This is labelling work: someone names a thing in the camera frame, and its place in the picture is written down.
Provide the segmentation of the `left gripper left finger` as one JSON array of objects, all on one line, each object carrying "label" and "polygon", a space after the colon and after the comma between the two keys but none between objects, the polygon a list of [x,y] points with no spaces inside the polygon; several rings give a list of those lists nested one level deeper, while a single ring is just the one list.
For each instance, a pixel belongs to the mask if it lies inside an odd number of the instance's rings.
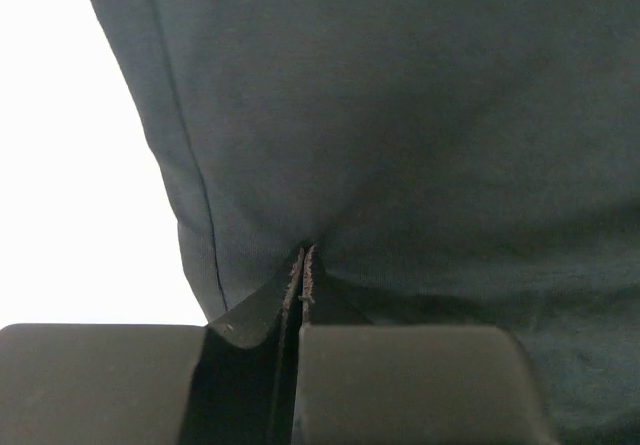
[{"label": "left gripper left finger", "polygon": [[4,328],[2,442],[289,443],[304,258],[204,327]]}]

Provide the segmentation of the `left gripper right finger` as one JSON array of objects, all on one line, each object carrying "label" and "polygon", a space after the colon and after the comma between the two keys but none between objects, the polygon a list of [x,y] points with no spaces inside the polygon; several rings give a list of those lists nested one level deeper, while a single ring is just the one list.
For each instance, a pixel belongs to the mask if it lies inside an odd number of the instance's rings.
[{"label": "left gripper right finger", "polygon": [[551,444],[531,361],[488,325],[374,325],[303,262],[298,444]]}]

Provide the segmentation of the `black tank top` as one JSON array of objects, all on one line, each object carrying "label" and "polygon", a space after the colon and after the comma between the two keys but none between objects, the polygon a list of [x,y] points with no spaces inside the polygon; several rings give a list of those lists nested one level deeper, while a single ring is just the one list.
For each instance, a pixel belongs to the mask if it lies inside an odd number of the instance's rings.
[{"label": "black tank top", "polygon": [[91,0],[215,319],[299,246],[379,324],[512,331],[639,440],[639,0]]}]

